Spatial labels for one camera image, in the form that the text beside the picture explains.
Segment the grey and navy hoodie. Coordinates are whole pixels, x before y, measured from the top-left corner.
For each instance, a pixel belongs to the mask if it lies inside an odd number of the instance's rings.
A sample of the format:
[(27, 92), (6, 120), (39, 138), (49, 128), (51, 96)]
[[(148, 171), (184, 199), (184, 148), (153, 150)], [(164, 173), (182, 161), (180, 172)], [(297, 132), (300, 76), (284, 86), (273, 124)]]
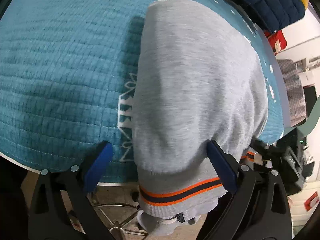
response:
[(152, 3), (132, 106), (139, 224), (167, 236), (217, 207), (226, 190), (207, 143), (239, 160), (267, 116), (260, 59), (242, 33), (198, 2)]

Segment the metal stool base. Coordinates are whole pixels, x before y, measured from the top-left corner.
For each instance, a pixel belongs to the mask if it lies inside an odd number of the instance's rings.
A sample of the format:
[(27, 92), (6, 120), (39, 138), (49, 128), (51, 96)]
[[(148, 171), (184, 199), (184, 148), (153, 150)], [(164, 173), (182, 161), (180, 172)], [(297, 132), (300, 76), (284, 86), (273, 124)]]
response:
[(148, 239), (149, 234), (137, 221), (140, 209), (137, 202), (102, 203), (96, 193), (90, 193), (88, 196), (97, 215), (115, 239)]

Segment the teal quilted bedspread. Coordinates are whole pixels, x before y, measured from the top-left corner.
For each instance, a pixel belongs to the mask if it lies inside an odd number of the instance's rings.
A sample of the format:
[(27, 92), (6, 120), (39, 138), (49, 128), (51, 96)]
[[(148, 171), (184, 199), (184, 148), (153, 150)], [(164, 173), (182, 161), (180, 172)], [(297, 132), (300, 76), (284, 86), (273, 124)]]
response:
[[(32, 170), (64, 171), (107, 140), (103, 183), (137, 180), (131, 106), (140, 37), (155, 0), (9, 0), (1, 17), (1, 154)], [(252, 45), (266, 80), (268, 120), (260, 139), (284, 131), (279, 66), (244, 12), (226, 0), (194, 0)]]

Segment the red cushion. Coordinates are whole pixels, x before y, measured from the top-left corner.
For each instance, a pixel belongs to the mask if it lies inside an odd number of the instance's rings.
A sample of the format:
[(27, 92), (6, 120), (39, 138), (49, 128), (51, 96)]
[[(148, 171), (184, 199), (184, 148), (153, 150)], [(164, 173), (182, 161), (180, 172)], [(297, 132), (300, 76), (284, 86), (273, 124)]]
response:
[(264, 31), (266, 38), (274, 52), (274, 55), (277, 55), (279, 52), (284, 50), (287, 47), (287, 41), (283, 35), (281, 30), (276, 31), (275, 33), (269, 33), (268, 31)]

